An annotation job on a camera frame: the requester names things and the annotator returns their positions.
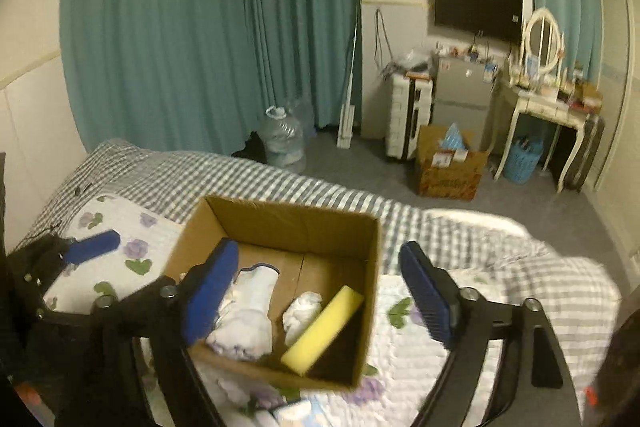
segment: gingham bedspread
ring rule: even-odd
[[[414,240],[437,266],[490,272],[505,285],[510,303],[538,298],[580,402],[613,332],[620,295],[605,269],[590,259],[562,257],[535,239],[432,217],[369,192],[212,153],[154,152],[119,139],[104,142],[54,193],[28,237],[45,229],[65,230],[100,192],[114,192],[178,223],[186,222],[198,200],[212,193],[373,214],[384,233],[384,273],[398,273],[399,248]]]

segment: tv screen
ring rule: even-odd
[[[518,43],[522,0],[435,0],[435,25]]]

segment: screw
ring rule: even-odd
[[[173,285],[162,286],[162,288],[160,288],[160,296],[163,299],[171,299],[176,295],[178,295],[178,290]]]
[[[540,301],[531,297],[529,297],[528,299],[524,299],[524,305],[532,312],[539,312],[542,309],[542,304],[540,304]]]
[[[460,296],[467,301],[477,301],[480,298],[478,290],[471,287],[462,288],[460,290]]]
[[[108,308],[113,304],[113,301],[113,295],[100,295],[95,299],[95,305],[98,306],[98,308]]]

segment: blue basket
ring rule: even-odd
[[[504,177],[517,184],[526,183],[538,165],[542,156],[542,147],[531,152],[524,150],[520,144],[514,143],[509,149],[509,156],[504,165]]]

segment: blue gripper pad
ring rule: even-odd
[[[445,270],[431,264],[415,241],[400,248],[399,266],[431,338],[449,347],[460,317],[458,286]]]
[[[92,237],[87,237],[81,241],[71,243],[64,255],[65,263],[76,266],[100,257],[110,251],[116,250],[120,246],[120,234],[115,230],[107,230]]]
[[[179,285],[182,337],[187,346],[204,339],[213,329],[220,302],[238,271],[238,244],[225,237],[204,264],[198,264]]]

